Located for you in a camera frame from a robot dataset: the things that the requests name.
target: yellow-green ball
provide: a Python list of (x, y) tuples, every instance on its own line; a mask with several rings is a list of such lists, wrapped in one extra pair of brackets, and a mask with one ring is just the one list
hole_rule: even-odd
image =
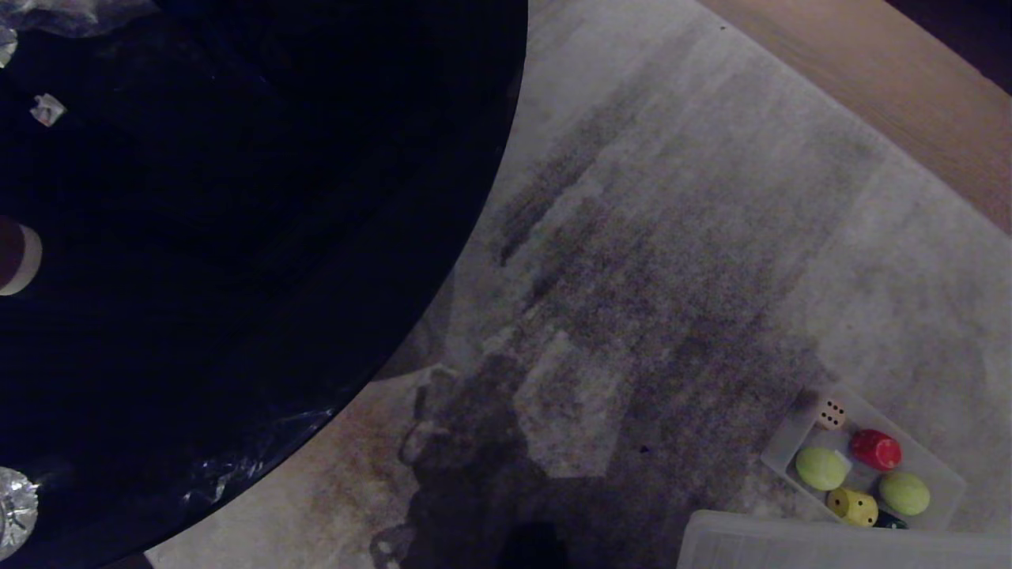
[(839, 488), (848, 470), (840, 455), (819, 446), (803, 449), (794, 461), (794, 468), (806, 484), (823, 492)]
[(931, 491), (913, 474), (891, 472), (878, 483), (878, 493), (886, 503), (904, 515), (917, 515), (931, 504)]

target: red game piece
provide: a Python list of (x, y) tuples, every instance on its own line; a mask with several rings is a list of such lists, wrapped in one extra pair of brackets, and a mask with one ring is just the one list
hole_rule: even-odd
[(850, 453), (869, 467), (889, 472), (903, 460), (903, 451), (895, 438), (874, 429), (857, 431), (850, 439)]

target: clear plastic container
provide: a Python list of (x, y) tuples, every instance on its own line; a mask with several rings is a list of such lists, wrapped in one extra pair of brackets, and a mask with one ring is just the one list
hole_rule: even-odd
[(1008, 569), (1007, 536), (692, 514), (678, 569)]
[[(819, 408), (827, 400), (840, 404), (847, 411), (847, 420), (839, 430), (826, 430), (816, 424)], [(876, 489), (881, 473), (854, 460), (848, 452), (850, 437), (857, 430), (865, 428), (879, 430), (895, 438), (903, 449), (903, 462), (897, 467), (896, 472), (917, 475), (931, 491), (931, 504), (920, 515), (899, 514), (891, 510), (880, 499), (878, 507), (906, 521), (911, 530), (940, 531), (948, 527), (949, 520), (952, 519), (952, 514), (955, 513), (966, 491), (966, 482), (843, 384), (837, 384), (821, 392), (802, 392), (763, 452), (762, 462), (798, 491), (817, 501), (828, 517), (843, 523), (841, 518), (826, 507), (827, 493), (802, 482), (794, 469), (794, 456), (807, 446), (823, 446), (843, 453), (853, 463), (853, 469), (843, 485), (877, 498)]]

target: table top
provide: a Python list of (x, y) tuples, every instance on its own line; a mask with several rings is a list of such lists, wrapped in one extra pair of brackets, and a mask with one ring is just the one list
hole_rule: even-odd
[[(516, 105), (526, 5), (473, 4), (264, 0), (21, 35), (0, 213), (45, 253), (37, 287), (0, 299), (0, 466), (41, 487), (3, 567), (164, 541), (383, 365), (467, 241)], [(68, 108), (52, 129), (27, 116), (41, 93)]]

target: white die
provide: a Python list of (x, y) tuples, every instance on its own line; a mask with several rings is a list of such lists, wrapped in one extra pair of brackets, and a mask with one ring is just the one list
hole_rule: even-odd
[(832, 399), (819, 402), (819, 415), (816, 417), (816, 423), (819, 426), (828, 430), (837, 430), (843, 427), (846, 418), (847, 412), (843, 406)]

